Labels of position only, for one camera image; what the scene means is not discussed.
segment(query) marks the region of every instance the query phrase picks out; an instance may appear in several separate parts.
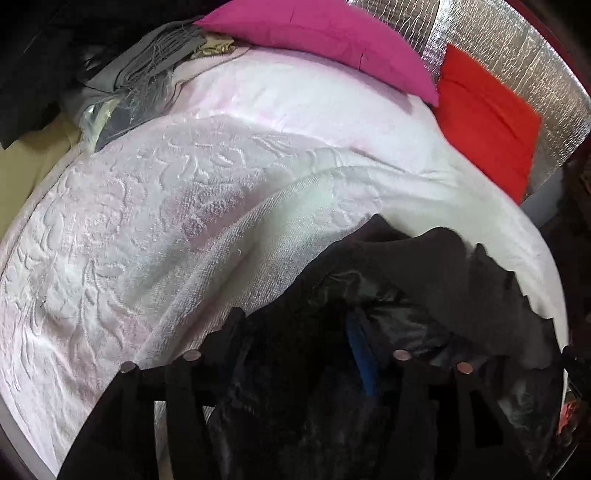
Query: white textured blanket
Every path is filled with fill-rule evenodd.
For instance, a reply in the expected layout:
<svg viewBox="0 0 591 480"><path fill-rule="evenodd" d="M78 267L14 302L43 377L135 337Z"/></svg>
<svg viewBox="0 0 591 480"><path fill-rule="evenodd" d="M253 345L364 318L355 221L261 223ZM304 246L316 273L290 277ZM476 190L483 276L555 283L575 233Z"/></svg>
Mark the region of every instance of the white textured blanket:
<svg viewBox="0 0 591 480"><path fill-rule="evenodd" d="M34 192L0 247L0 394L57 473L121 362L198 345L374 213L483 243L566 343L540 234L419 99L254 48L187 84L166 117L72 152Z"/></svg>

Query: copper rivet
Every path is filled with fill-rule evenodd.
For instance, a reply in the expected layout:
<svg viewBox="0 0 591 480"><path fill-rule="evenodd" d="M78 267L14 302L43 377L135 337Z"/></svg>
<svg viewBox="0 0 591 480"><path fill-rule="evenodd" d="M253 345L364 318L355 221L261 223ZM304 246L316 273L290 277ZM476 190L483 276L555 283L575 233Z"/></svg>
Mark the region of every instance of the copper rivet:
<svg viewBox="0 0 591 480"><path fill-rule="evenodd" d="M456 365L456 368L459 372L465 375L470 375L474 371L474 369L468 362L460 362Z"/></svg>
<svg viewBox="0 0 591 480"><path fill-rule="evenodd" d="M412 355L408 353L406 350L395 350L394 351L394 358L400 360L401 362L405 362L406 360L410 360Z"/></svg>
<svg viewBox="0 0 591 480"><path fill-rule="evenodd" d="M127 361L127 362L123 362L121 364L121 366L119 367L119 371L122 374L128 374L129 372L131 372L135 367L137 367L137 365L133 362Z"/></svg>
<svg viewBox="0 0 591 480"><path fill-rule="evenodd" d="M201 352L199 350L187 350L183 354L183 358L187 362L194 362L195 360L199 360L200 357L201 357Z"/></svg>

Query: beige fabric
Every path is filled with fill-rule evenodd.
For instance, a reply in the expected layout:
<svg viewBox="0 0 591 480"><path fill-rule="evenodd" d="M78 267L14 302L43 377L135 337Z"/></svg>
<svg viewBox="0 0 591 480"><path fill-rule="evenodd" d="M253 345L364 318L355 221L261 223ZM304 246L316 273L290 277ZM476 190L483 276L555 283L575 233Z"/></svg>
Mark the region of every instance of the beige fabric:
<svg viewBox="0 0 591 480"><path fill-rule="evenodd" d="M221 55L223 53L231 53L236 48L234 45L234 39L229 35L207 32L204 36L205 43L201 45L193 55L191 55L192 59L210 57L211 55Z"/></svg>
<svg viewBox="0 0 591 480"><path fill-rule="evenodd" d="M0 151L0 239L33 189L69 149L80 131L65 114Z"/></svg>

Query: grey towel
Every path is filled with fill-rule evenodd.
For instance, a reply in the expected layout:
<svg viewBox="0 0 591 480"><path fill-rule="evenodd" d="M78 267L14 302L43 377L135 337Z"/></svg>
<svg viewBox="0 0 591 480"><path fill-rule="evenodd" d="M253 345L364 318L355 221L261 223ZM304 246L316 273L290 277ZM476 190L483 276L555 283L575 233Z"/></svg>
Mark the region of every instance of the grey towel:
<svg viewBox="0 0 591 480"><path fill-rule="evenodd" d="M192 22L170 22L152 30L90 79L86 86L115 93L119 88L131 88L173 67L205 43L201 27Z"/></svg>
<svg viewBox="0 0 591 480"><path fill-rule="evenodd" d="M170 22L144 35L85 85L62 95L61 107L78 124L84 111L122 88L141 87L205 43L194 20Z"/></svg>

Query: silver insulation foil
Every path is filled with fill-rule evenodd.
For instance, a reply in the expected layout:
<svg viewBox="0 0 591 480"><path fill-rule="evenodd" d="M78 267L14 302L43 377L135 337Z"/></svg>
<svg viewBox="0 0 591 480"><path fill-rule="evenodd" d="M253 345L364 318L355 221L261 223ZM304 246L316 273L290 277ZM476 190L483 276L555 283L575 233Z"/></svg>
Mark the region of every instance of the silver insulation foil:
<svg viewBox="0 0 591 480"><path fill-rule="evenodd" d="M439 78L451 43L526 100L543 124L532 193L591 131L591 99L552 46L505 0L349 0L397 30Z"/></svg>
<svg viewBox="0 0 591 480"><path fill-rule="evenodd" d="M400 33L420 54L433 29L439 0L348 0Z"/></svg>

